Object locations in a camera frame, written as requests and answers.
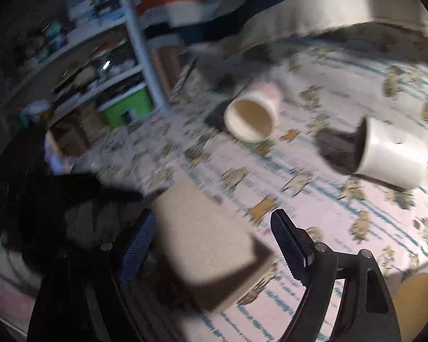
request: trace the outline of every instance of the green storage bin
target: green storage bin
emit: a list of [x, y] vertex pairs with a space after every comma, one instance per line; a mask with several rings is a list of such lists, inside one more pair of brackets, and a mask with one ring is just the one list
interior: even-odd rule
[[138, 91], [131, 89], [98, 108], [112, 129], [126, 126], [152, 109], [153, 103], [146, 86]]

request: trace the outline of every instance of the white paper cup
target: white paper cup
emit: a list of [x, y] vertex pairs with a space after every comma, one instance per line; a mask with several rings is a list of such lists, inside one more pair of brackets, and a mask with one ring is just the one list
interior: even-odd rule
[[402, 342], [411, 342], [428, 322], [428, 266], [407, 278], [393, 295]]
[[246, 143], [267, 139], [277, 126], [282, 99], [282, 92], [271, 82], [248, 86], [225, 110], [227, 130]]
[[420, 185], [426, 172], [428, 146], [407, 131], [365, 117], [357, 129], [355, 174], [402, 189]]

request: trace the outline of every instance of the beige sponge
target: beige sponge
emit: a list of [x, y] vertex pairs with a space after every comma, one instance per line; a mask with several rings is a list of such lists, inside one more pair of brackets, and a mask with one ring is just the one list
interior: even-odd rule
[[152, 203], [157, 242], [199, 306], [224, 311], [269, 270], [273, 251], [183, 173]]

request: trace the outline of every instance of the tipped over cup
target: tipped over cup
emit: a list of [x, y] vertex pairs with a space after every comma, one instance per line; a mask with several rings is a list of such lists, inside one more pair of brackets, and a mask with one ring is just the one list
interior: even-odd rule
[[356, 131], [355, 163], [355, 174], [414, 189], [425, 177], [428, 146], [407, 131], [364, 117]]
[[272, 82], [255, 82], [243, 90], [226, 108], [227, 130], [246, 143], [259, 143], [270, 137], [279, 119], [284, 95]]

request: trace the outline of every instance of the screw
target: screw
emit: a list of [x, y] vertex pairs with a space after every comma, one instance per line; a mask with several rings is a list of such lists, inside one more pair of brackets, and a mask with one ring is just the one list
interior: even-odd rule
[[366, 257], [366, 258], [371, 258], [372, 257], [372, 253], [368, 249], [362, 249], [360, 251], [360, 253], [362, 254], [363, 257]]
[[319, 252], [325, 252], [327, 250], [327, 245], [325, 243], [322, 242], [317, 242], [315, 244], [315, 249], [318, 250]]
[[104, 252], [108, 252], [113, 249], [113, 244], [111, 242], [104, 242], [100, 246], [100, 249]]

